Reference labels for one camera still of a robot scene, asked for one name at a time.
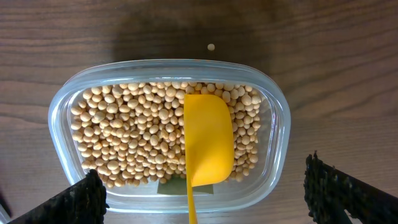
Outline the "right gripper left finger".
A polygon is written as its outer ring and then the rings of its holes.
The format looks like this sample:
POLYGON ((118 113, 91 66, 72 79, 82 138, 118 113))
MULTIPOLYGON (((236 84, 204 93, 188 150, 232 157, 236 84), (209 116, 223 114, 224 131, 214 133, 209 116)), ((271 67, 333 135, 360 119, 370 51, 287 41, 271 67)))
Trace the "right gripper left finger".
POLYGON ((106 188, 92 169, 85 178, 10 224, 103 224, 108 207, 106 188))

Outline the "yellow scoop spoon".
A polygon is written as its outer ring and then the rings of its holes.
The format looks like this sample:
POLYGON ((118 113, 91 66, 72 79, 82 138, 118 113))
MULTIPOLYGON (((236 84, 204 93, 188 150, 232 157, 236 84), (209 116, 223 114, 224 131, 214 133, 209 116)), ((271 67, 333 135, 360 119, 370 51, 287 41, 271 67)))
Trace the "yellow scoop spoon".
POLYGON ((229 109, 215 95, 186 95, 185 160, 189 222, 197 222, 193 188, 227 179, 234 164, 234 137, 229 109))

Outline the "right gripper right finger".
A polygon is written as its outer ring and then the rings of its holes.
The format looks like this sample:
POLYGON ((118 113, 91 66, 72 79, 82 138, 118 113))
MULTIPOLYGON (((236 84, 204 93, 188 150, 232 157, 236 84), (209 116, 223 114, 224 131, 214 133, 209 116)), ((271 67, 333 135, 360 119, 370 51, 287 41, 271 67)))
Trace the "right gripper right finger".
POLYGON ((397 197, 329 166, 317 154, 306 158, 304 200, 315 223, 397 223, 397 197))

